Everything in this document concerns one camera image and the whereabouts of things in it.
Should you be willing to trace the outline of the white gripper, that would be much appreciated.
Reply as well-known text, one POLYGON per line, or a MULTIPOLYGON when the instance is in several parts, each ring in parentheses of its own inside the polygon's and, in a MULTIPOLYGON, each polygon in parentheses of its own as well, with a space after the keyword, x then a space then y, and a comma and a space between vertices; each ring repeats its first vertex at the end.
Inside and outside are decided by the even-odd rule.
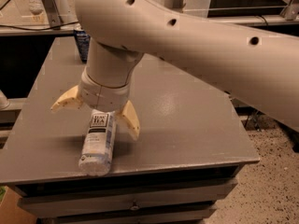
POLYGON ((78 86, 63 93, 50 110, 80 109, 83 102, 92 109, 102 112, 120 110, 116 113, 117 124, 136 141, 140 134, 140 122, 133 103, 128 100, 130 85, 110 88, 93 81, 84 69, 78 86))

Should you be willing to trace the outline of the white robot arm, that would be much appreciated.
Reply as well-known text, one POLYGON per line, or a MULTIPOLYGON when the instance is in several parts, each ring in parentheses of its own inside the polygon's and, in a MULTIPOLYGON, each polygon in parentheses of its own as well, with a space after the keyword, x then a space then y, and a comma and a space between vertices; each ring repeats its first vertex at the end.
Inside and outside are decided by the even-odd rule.
POLYGON ((91 38, 88 61, 52 111, 116 111, 137 138, 130 79, 150 54, 299 131, 299 38, 178 13, 157 0, 76 0, 76 15, 91 38))

